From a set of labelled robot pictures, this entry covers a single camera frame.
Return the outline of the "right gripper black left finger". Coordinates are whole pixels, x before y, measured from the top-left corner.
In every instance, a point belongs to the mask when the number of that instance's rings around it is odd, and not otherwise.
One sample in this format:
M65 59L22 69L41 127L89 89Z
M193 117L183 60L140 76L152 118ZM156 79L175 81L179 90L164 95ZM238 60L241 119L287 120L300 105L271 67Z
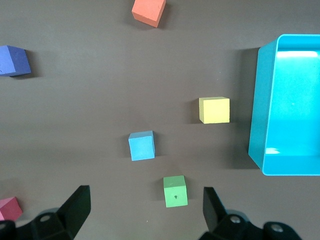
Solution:
M55 212L38 215L18 227L16 240L73 240L91 212L91 192L88 185L79 186Z

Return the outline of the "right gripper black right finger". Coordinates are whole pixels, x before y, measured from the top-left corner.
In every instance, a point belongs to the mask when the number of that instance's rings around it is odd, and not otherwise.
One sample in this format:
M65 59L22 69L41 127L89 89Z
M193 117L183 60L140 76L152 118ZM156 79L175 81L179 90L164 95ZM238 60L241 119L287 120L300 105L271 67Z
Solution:
M213 187L203 189L203 216L208 227L200 240L262 240L263 230L239 214L228 213Z

